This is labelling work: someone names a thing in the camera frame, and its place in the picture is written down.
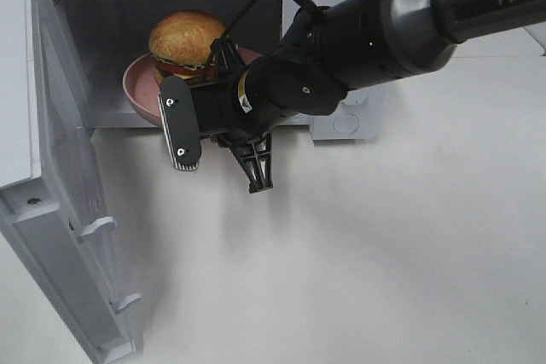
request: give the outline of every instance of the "open microwave door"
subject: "open microwave door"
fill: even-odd
[[[82,79],[55,0],[0,0],[0,230],[89,358],[134,351],[85,123]]]

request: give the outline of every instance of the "robotic arm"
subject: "robotic arm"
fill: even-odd
[[[301,9],[279,46],[250,66],[222,36],[212,47],[213,83],[162,84],[175,168],[194,170],[200,138],[212,137],[231,149],[251,193],[272,188],[269,130],[286,118],[329,115],[351,90],[437,71],[459,43],[546,20],[546,0],[295,1]]]

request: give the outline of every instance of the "hamburger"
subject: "hamburger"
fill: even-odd
[[[168,15],[150,33],[149,49],[155,59],[155,81],[175,75],[197,84],[205,71],[214,39],[225,30],[224,24],[209,14],[183,10]],[[207,76],[213,75],[213,64]]]

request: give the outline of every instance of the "plate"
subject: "plate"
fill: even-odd
[[[239,54],[247,64],[261,56],[243,48],[239,48]],[[161,128],[160,107],[157,102],[160,87],[155,82],[154,70],[155,60],[152,54],[141,55],[125,70],[123,90],[135,111],[149,123]]]

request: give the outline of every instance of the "white background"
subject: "white background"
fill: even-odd
[[[145,297],[122,362],[542,364],[546,60],[510,36],[389,85],[375,141],[276,130],[266,193],[209,142],[188,175],[156,131],[97,131]],[[88,362],[3,239],[0,283],[2,364]]]

